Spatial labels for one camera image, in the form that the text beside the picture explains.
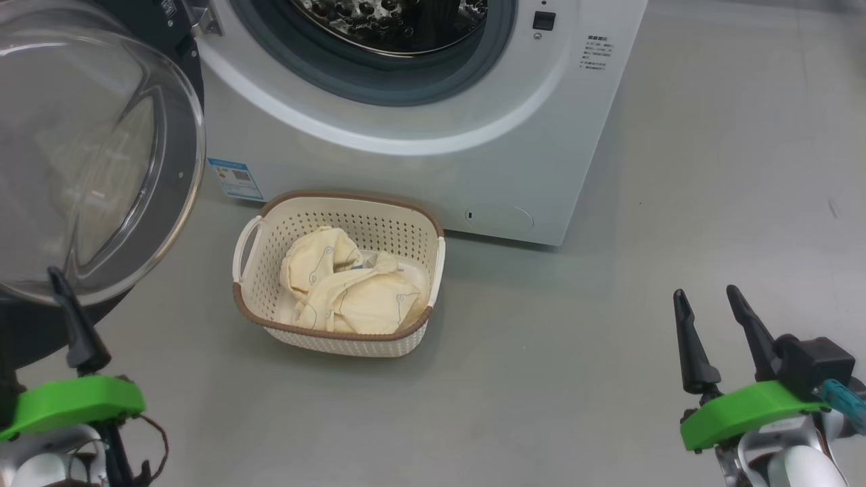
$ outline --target metal bracket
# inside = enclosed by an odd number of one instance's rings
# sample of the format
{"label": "metal bracket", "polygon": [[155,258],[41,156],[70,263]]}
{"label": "metal bracket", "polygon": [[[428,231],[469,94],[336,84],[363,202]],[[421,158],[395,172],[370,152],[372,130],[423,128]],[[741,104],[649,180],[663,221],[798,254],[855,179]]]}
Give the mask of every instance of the metal bracket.
{"label": "metal bracket", "polygon": [[191,7],[192,11],[192,36],[198,38],[205,34],[223,35],[223,29],[219,26],[217,13],[210,5],[204,7]]}

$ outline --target gray floor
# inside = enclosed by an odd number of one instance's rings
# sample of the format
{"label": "gray floor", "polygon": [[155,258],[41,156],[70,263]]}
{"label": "gray floor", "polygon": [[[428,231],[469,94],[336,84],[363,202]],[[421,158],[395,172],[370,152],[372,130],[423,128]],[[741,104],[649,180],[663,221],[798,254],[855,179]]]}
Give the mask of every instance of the gray floor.
{"label": "gray floor", "polygon": [[[430,331],[401,360],[247,323],[229,259],[255,207],[207,174],[177,246],[100,325],[170,432],[161,485],[723,485],[678,438],[697,401],[671,294],[688,291],[724,391],[753,373],[729,283],[771,332],[866,360],[864,26],[830,0],[652,1],[565,244],[450,238]],[[67,377],[60,355],[23,373]],[[157,435],[127,437],[158,458]],[[864,449],[837,444],[854,485]]]}

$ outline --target white basket handle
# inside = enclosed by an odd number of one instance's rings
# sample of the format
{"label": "white basket handle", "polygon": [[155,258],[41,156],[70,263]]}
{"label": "white basket handle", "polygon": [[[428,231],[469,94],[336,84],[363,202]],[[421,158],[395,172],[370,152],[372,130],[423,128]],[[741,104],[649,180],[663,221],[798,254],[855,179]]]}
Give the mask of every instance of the white basket handle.
{"label": "white basket handle", "polygon": [[253,246],[249,248],[249,256],[247,257],[247,262],[244,263],[243,269],[241,269],[241,259],[243,258],[243,248],[247,246],[247,240],[249,240],[249,235],[256,228],[262,226],[264,220],[260,215],[256,215],[255,218],[249,220],[247,226],[243,227],[243,231],[241,231],[241,236],[237,238],[237,244],[235,244],[235,256],[231,259],[231,278],[240,284],[243,282],[243,279],[247,277],[247,269],[246,264],[249,262],[249,259],[255,255],[255,250],[259,246],[259,239],[262,237],[262,232],[259,231],[255,234],[255,240],[253,241]]}

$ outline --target laundry basket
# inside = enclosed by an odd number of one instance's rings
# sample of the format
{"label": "laundry basket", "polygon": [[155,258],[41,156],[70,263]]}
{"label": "laundry basket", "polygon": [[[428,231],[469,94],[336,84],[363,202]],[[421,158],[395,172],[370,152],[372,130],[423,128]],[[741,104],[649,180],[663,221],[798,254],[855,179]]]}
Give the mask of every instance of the laundry basket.
{"label": "laundry basket", "polygon": [[[280,266],[292,243],[322,225],[338,227],[362,253],[396,256],[404,276],[426,298],[413,322],[392,334],[348,334],[289,325],[296,300],[280,285]],[[249,256],[244,250],[255,231]],[[279,341],[330,354],[399,357],[418,346],[442,281],[445,239],[426,210],[390,199],[328,192],[293,192],[275,198],[249,221],[237,240],[232,277],[237,307]]]}

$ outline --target green plastic bracket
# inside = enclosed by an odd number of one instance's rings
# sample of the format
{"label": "green plastic bracket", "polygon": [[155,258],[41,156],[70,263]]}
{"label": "green plastic bracket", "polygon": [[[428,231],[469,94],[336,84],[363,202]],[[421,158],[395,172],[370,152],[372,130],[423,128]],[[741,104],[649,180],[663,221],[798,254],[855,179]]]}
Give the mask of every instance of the green plastic bracket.
{"label": "green plastic bracket", "polygon": [[18,396],[12,426],[0,432],[0,441],[18,433],[122,419],[145,411],[139,388],[109,375],[89,375],[61,382],[47,382]]}
{"label": "green plastic bracket", "polygon": [[777,380],[757,382],[709,401],[680,425],[680,435],[686,450],[706,450],[773,421],[822,407],[827,405],[797,399]]}

